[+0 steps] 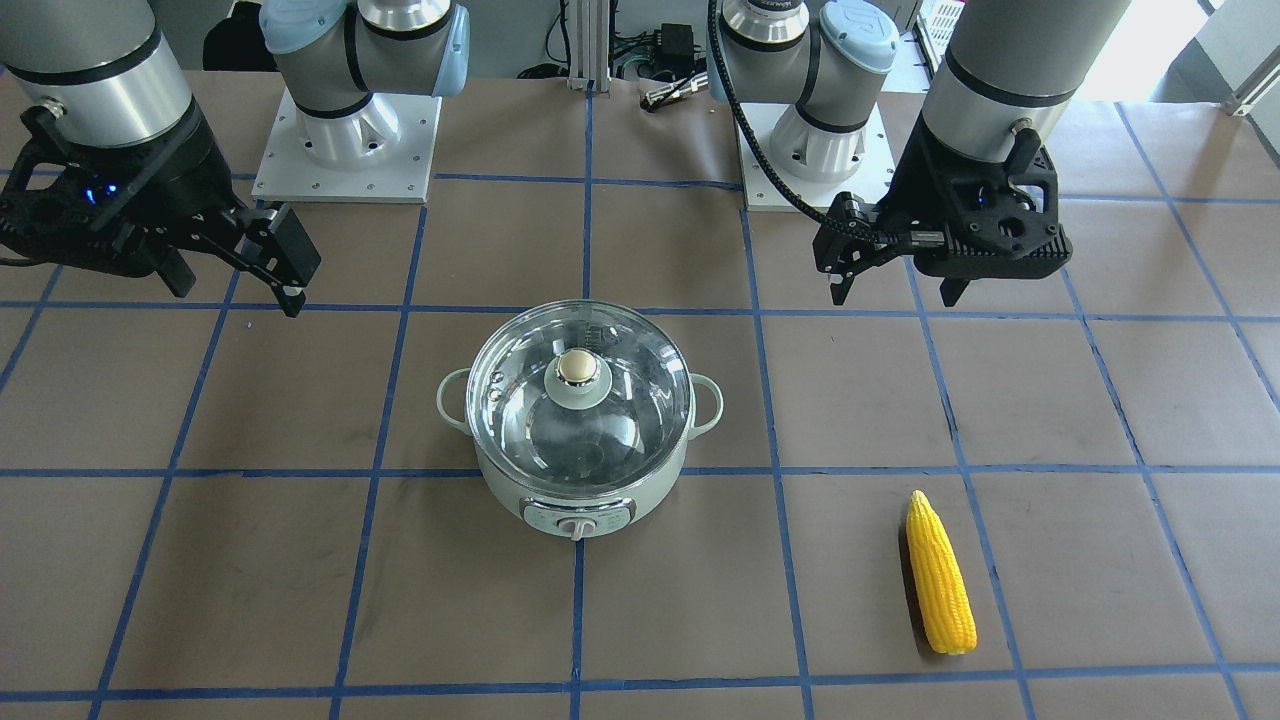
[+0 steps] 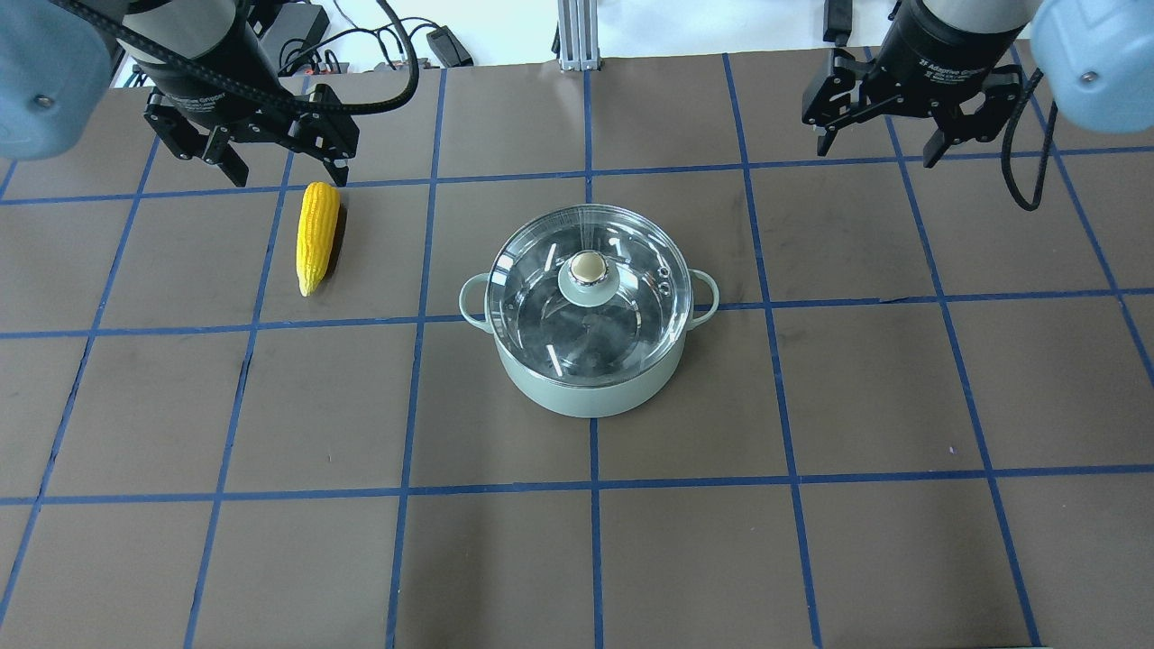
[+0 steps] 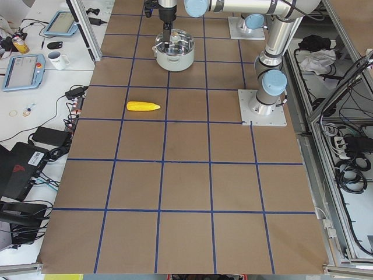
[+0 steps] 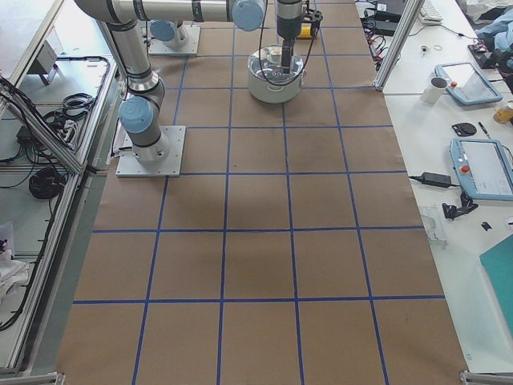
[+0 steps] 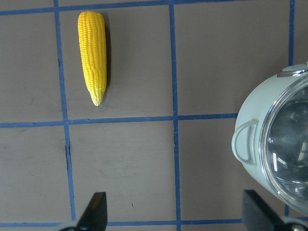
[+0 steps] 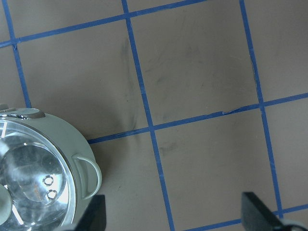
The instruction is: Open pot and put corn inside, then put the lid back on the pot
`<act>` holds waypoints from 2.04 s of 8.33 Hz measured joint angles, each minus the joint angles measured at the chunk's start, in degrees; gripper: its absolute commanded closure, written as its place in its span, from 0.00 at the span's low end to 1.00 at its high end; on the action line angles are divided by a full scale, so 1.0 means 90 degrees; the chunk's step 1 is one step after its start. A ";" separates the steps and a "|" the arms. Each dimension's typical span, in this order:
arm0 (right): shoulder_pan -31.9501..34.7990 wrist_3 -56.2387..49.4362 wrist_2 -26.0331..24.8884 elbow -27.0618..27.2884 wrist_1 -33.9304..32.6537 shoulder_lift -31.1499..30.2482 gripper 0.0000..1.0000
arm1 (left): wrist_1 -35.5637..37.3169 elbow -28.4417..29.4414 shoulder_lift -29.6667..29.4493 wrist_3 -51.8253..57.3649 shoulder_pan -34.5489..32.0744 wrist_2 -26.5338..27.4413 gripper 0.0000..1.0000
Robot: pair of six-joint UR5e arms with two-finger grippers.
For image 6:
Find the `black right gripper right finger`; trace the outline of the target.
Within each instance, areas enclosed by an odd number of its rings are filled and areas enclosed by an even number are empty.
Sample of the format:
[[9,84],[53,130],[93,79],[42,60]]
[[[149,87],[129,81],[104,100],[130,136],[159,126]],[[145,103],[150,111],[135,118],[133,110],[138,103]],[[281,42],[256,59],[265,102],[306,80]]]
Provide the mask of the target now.
[[246,231],[282,231],[284,225],[253,192],[241,197],[241,223]]

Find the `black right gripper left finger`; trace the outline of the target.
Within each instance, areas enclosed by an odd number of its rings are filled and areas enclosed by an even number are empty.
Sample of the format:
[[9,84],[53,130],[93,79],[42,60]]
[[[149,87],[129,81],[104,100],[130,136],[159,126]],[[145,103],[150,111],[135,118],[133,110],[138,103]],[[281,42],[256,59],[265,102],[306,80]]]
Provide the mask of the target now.
[[77,224],[64,226],[64,231],[104,231],[106,229],[105,195],[95,195]]

